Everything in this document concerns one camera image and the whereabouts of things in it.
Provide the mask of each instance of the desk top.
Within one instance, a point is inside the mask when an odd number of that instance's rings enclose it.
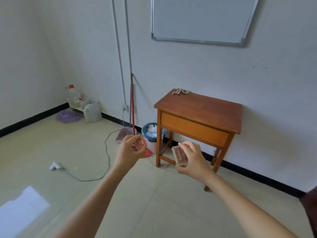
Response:
[[[154,104],[154,108],[230,133],[240,134],[242,104],[195,93],[172,95],[175,90],[173,89]]]

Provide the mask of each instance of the whiteboard frame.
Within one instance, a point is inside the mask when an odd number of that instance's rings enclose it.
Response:
[[[244,34],[240,40],[240,42],[220,42],[220,41],[205,41],[205,40],[191,40],[191,39],[178,39],[178,38],[163,38],[163,37],[155,37],[154,30],[153,30],[153,18],[154,18],[154,0],[151,0],[151,24],[152,24],[152,33],[151,37],[153,40],[156,41],[180,41],[180,42],[197,42],[197,43],[205,43],[205,44],[215,44],[215,45],[226,45],[226,46],[235,46],[235,47],[243,47],[246,43],[248,31],[251,26],[251,21],[253,19],[257,4],[259,0],[256,0],[254,6],[252,8],[252,12],[250,14],[247,26],[245,27]]]

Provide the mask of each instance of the desk drawer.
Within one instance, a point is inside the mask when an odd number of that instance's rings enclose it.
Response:
[[[187,134],[188,137],[198,141],[205,141],[222,147],[228,137],[228,133],[164,112],[161,115],[161,125],[176,133],[185,136]]]

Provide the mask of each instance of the trash can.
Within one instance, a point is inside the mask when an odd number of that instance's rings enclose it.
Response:
[[[153,124],[153,125],[156,125],[157,126],[157,123],[148,123],[148,124],[145,124],[141,130],[144,138],[146,139],[146,145],[147,145],[147,148],[153,153],[153,154],[156,154],[156,137],[150,137],[150,136],[147,136],[146,133],[147,133],[147,129],[149,128],[149,125],[150,124]],[[165,137],[165,134],[166,134],[166,129],[163,128],[162,129],[162,142],[163,142],[163,139]]]

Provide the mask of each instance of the wall socket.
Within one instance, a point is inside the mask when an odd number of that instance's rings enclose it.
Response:
[[[123,104],[122,107],[123,107],[123,110],[129,112],[129,105]]]

